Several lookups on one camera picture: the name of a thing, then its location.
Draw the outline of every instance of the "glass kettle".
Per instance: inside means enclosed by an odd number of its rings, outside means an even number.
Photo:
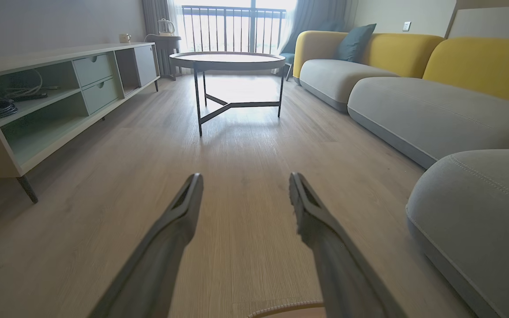
[[[166,19],[158,20],[158,35],[160,36],[174,36],[176,28],[174,24]]]

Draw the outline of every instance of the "wooden floor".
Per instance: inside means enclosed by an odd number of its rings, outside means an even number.
[[[227,101],[277,98],[277,78],[208,76]],[[209,102],[205,113],[217,108]],[[28,173],[40,202],[0,179],[0,317],[85,317],[186,177],[205,177],[172,318],[245,317],[320,300],[295,232],[291,171],[307,177],[412,318],[467,317],[418,251],[405,205],[423,169],[285,83],[275,107],[232,109],[198,136],[194,81],[162,80]]]

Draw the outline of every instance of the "coffee table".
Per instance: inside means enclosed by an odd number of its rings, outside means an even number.
[[[278,107],[280,117],[282,105],[282,91],[284,89],[285,57],[271,54],[246,53],[246,52],[190,52],[178,53],[170,56],[170,62],[174,66],[194,69],[194,80],[196,83],[196,101],[198,104],[198,126],[200,137],[202,136],[201,125],[213,119],[224,111],[235,107]],[[205,84],[205,72],[209,70],[218,71],[257,71],[281,68],[280,99],[270,102],[226,102],[207,93]],[[203,73],[204,98],[207,106],[208,99],[223,105],[216,111],[212,111],[202,117],[200,114],[200,91],[198,88],[198,73]]]

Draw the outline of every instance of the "balcony railing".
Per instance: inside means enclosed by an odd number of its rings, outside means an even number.
[[[286,10],[182,6],[191,52],[226,51],[277,54]]]

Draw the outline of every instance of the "cup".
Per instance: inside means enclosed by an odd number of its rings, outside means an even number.
[[[119,43],[131,43],[131,35],[119,34]]]

